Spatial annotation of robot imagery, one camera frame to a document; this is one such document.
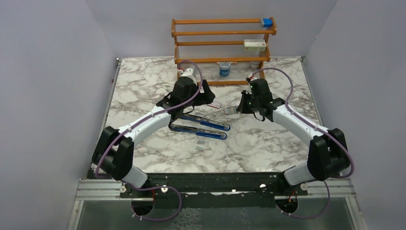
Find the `blue stapler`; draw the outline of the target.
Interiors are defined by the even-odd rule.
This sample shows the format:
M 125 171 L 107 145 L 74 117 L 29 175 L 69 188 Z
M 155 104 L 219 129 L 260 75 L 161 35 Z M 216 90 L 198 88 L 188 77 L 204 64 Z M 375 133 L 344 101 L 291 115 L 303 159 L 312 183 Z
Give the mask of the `blue stapler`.
M 195 134 L 200 137 L 205 138 L 213 138 L 219 140 L 227 139 L 227 131 L 231 129 L 231 126 L 226 123 L 217 122 L 214 120 L 210 120 L 207 118 L 203 118 L 196 115 L 184 114 L 180 117 L 182 120 L 191 121 L 194 123 L 199 124 L 200 126 L 209 127 L 211 129 L 205 129 L 200 126 L 193 127 L 193 126 L 184 126 L 184 125 L 177 125 L 177 124 L 169 124 L 168 127 L 172 131 L 183 132 L 183 133 L 191 133 Z

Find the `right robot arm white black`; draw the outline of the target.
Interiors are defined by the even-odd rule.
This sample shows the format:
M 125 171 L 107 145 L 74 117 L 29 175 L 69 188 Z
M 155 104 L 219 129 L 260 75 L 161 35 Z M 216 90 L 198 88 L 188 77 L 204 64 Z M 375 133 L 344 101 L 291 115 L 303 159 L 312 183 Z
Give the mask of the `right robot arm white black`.
M 278 175 L 277 191 L 288 195 L 297 184 L 308 181 L 324 181 L 338 176 L 351 165 L 344 133 L 338 129 L 318 126 L 301 116 L 282 98 L 273 98 L 265 79 L 249 82 L 249 89 L 241 92 L 237 111 L 242 114 L 258 113 L 283 126 L 308 147 L 305 163 L 296 165 Z

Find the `grey staples tray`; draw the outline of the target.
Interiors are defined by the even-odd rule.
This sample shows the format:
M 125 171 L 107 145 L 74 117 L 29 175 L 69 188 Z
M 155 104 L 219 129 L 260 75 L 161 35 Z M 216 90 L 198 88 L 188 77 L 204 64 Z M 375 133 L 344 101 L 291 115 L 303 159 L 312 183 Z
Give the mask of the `grey staples tray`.
M 234 115 L 237 114 L 237 106 L 229 106 L 224 108 L 225 115 Z

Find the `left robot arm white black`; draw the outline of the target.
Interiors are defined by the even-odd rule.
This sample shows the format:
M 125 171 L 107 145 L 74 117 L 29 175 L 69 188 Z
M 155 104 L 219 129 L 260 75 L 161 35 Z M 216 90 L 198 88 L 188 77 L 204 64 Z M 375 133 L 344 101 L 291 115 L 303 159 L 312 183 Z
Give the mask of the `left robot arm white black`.
M 180 118 L 186 107 L 210 104 L 214 98 L 207 80 L 195 83 L 190 77 L 179 77 L 172 92 L 146 115 L 119 129 L 108 126 L 102 131 L 92 156 L 96 177 L 103 170 L 113 179 L 131 184 L 136 195 L 148 195 L 151 186 L 147 181 L 148 175 L 133 165 L 134 148 L 157 130 Z

